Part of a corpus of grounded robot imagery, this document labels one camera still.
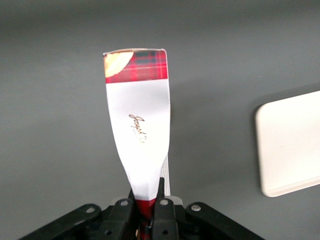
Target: plaid label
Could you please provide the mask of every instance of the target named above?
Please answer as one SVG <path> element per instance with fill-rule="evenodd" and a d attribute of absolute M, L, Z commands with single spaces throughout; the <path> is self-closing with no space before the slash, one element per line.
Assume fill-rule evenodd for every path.
<path fill-rule="evenodd" d="M 105 78 L 106 84 L 168 79 L 167 54 L 164 50 L 142 50 L 133 53 L 129 63 L 118 74 Z"/>

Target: gray surface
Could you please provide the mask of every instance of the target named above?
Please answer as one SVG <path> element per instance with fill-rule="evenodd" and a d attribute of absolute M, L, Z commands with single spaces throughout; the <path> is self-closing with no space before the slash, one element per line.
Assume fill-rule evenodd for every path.
<path fill-rule="evenodd" d="M 320 239 L 320 187 L 259 185 L 258 105 L 320 90 L 320 2 L 1 1 L 0 236 L 14 240 L 129 184 L 102 53 L 165 48 L 171 193 L 267 240 Z"/>

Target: gray backdrop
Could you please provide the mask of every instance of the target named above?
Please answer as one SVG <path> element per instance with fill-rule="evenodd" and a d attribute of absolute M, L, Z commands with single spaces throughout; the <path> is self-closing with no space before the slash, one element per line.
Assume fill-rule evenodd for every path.
<path fill-rule="evenodd" d="M 102 53 L 165 48 L 171 193 L 267 240 L 320 239 L 320 187 L 262 194 L 266 102 L 320 90 L 320 1 L 0 1 L 0 238 L 15 240 L 130 186 Z"/>

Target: white rectangular object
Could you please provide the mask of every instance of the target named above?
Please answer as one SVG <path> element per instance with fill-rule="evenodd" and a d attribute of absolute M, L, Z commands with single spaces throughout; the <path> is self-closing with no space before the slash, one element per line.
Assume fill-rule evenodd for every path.
<path fill-rule="evenodd" d="M 266 103 L 255 121 L 266 196 L 320 184 L 320 91 Z"/>

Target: white paper wrapper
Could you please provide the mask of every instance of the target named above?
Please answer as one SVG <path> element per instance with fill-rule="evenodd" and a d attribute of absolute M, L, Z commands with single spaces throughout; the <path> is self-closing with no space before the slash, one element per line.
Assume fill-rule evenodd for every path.
<path fill-rule="evenodd" d="M 167 54 L 124 49 L 105 53 L 103 60 L 117 151 L 141 213 L 151 218 L 170 140 Z"/>

